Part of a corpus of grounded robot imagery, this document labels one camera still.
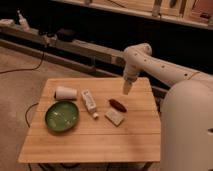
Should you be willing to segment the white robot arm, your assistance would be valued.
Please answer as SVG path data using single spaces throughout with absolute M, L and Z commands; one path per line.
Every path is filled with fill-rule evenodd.
M 142 71 L 169 87 L 161 107 L 160 171 L 213 171 L 213 75 L 152 56 L 147 43 L 123 52 L 123 92 Z

